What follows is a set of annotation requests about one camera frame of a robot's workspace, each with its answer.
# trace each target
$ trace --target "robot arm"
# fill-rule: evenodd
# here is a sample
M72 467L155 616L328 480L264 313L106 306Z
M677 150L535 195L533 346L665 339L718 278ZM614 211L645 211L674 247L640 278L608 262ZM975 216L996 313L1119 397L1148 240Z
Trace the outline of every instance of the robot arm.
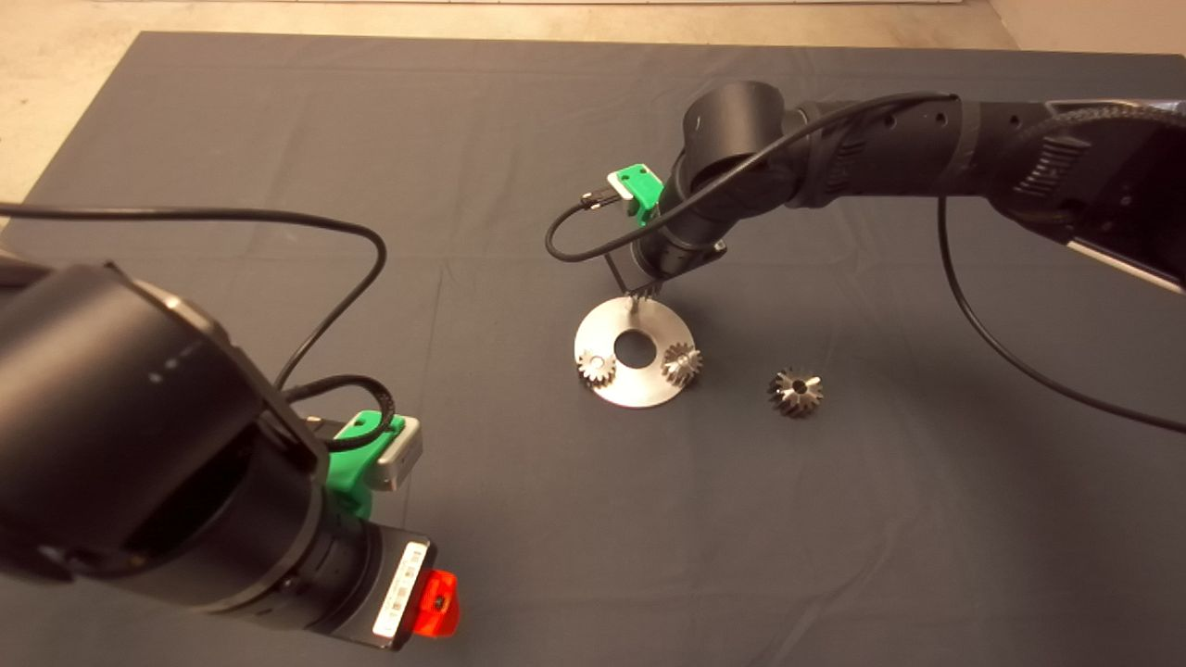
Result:
M706 94L684 115L684 150L653 212L675 209L780 136L848 106L788 109L776 88L754 82ZM607 259L635 292L720 258L738 221L779 205L980 196L1035 234L1182 292L1186 115L1179 108L954 97L882 107L792 142Z
M435 544L368 520L414 420L299 418L213 319L113 266L0 258L2 292L0 572L376 648L452 633Z

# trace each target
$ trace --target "red cap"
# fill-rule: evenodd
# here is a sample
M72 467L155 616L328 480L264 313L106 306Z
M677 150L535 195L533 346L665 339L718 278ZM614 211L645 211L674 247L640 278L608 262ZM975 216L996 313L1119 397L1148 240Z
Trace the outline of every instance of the red cap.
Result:
M444 570L433 570L420 596L420 614L412 631L423 637L447 637L461 620L461 604L457 599L457 577Z

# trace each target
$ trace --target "black cylinder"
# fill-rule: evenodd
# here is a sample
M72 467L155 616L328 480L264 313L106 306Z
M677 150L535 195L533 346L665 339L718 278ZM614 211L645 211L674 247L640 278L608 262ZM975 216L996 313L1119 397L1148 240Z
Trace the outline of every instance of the black cylinder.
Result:
M0 358L0 522L65 551L119 551L260 412L209 335L110 268L17 296Z
M783 135L785 108L777 88L752 81L728 83L693 102L683 117L684 152L671 169L658 203L668 215L701 188ZM656 278L695 268L741 218L777 208L796 174L773 157L734 178L662 231L636 244L639 265Z
M138 533L144 564L83 573L174 604L230 609L270 589L308 552L321 502L313 479L251 428ZM192 526L189 513L206 519ZM180 541L160 545L171 532Z

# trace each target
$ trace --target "bevel gear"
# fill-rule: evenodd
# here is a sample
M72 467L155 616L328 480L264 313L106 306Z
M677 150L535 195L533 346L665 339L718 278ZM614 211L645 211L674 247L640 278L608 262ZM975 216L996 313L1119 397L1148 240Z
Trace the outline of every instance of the bevel gear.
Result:
M770 381L770 400L774 409L788 417L806 417L823 400L823 380L818 375L779 370Z
M703 355L688 343L676 343L663 352L663 376L678 387L691 382L703 366Z

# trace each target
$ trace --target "gray fabric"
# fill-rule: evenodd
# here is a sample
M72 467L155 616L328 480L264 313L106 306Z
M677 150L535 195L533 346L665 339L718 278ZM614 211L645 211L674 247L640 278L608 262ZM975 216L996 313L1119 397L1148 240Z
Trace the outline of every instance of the gray fabric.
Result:
M932 202L739 225L662 297L704 375L644 412L578 385L572 335L612 281L550 260L541 235L612 169L665 172L687 104L731 80L789 101L1032 100L1186 97L1184 75L1178 57L145 34L31 199L289 208L390 241L388 273L298 379L370 373L423 420L409 504L380 498L377 519L439 541L464 616L397 662L1180 665L1186 442L994 356L948 293ZM586 217L566 247L627 224ZM982 202L952 217L969 297L1021 356L1186 418L1179 298ZM253 224L18 222L5 241L192 297L267 373L369 261L356 240ZM788 363L824 377L810 420L765 402ZM6 665L393 660L91 583L0 591Z

